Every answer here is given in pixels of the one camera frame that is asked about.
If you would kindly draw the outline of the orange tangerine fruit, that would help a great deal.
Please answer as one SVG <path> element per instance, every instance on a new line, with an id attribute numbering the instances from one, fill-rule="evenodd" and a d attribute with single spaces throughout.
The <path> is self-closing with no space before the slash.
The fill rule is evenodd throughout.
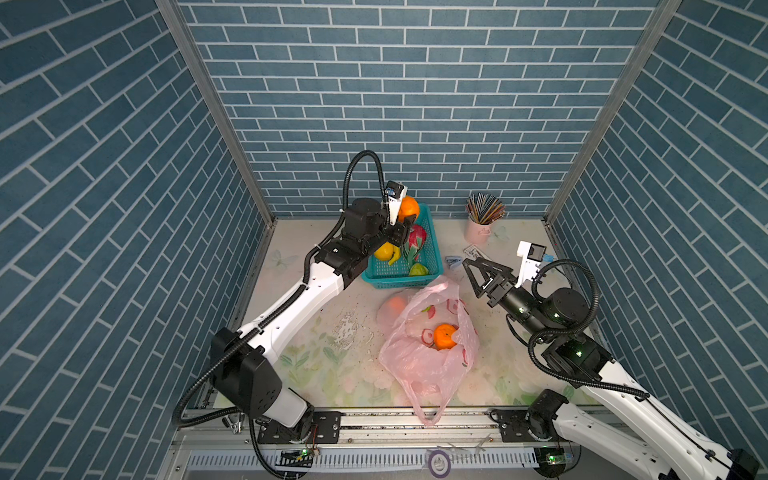
<path id="1" fill-rule="evenodd" d="M 404 223 L 407 218 L 411 216 L 417 219 L 420 215 L 420 205 L 416 199 L 406 195 L 400 204 L 398 212 L 398 221 Z"/>

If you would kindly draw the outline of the red dragon fruit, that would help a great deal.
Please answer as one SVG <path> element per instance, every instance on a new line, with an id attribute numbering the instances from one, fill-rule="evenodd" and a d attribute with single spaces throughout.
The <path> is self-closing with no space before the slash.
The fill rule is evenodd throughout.
<path id="1" fill-rule="evenodd" d="M 413 225 L 406 243 L 406 259 L 409 265 L 417 262 L 419 254 L 424 248 L 428 234 L 421 225 Z"/>

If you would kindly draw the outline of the yellow lemon fruit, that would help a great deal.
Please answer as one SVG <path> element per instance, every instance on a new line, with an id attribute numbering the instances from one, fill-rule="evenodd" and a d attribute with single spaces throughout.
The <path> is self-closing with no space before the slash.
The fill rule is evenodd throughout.
<path id="1" fill-rule="evenodd" d="M 395 246 L 386 242 L 374 252 L 374 257 L 379 261 L 389 262 L 394 254 Z"/>

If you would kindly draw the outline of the green pepper fruit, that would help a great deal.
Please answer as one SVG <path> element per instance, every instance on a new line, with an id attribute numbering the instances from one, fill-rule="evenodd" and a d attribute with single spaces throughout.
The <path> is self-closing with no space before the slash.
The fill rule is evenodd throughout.
<path id="1" fill-rule="evenodd" d="M 430 272 L 429 272 L 428 268 L 425 265 L 421 264 L 421 263 L 414 263 L 411 266 L 410 270 L 409 270 L 409 275 L 412 276 L 412 277 L 426 276 L 426 275 L 429 275 L 429 274 L 430 274 Z"/>

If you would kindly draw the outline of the pink plastic bag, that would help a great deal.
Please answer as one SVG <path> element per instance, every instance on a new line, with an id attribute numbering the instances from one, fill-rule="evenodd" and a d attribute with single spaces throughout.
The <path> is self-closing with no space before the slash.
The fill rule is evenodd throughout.
<path id="1" fill-rule="evenodd" d="M 408 300 L 397 317 L 386 306 L 393 295 Z M 460 297 L 460 285 L 445 275 L 421 289 L 393 295 L 376 316 L 385 337 L 378 360 L 402 387 L 421 423 L 434 427 L 479 356 L 479 335 Z M 437 350 L 433 331 L 445 323 L 458 327 L 453 335 L 457 345 Z"/>

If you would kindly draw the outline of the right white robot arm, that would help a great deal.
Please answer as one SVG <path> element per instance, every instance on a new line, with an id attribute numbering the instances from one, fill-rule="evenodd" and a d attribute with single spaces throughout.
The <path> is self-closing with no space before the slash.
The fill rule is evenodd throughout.
<path id="1" fill-rule="evenodd" d="M 751 453 L 729 449 L 690 426 L 587 334 L 600 289 L 586 265 L 555 260 L 538 270 L 529 290 L 517 286 L 512 268 L 497 262 L 467 258 L 462 265 L 475 296 L 503 308 L 508 326 L 529 333 L 525 345 L 536 368 L 585 390 L 631 431 L 625 434 L 545 391 L 528 410 L 533 437 L 576 443 L 636 478 L 756 477 L 760 463 Z"/>

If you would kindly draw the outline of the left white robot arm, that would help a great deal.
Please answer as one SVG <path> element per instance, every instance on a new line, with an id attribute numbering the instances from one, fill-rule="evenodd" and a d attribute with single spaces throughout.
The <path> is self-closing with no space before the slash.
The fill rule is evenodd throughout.
<path id="1" fill-rule="evenodd" d="M 367 269 L 380 247 L 407 242 L 418 217 L 402 206 L 408 199 L 405 194 L 389 196 L 382 204 L 363 198 L 345 208 L 339 234 L 313 247 L 293 291 L 238 330 L 216 334 L 211 346 L 213 387 L 246 416 L 265 417 L 304 437 L 313 407 L 283 385 L 275 365 L 292 338 Z"/>

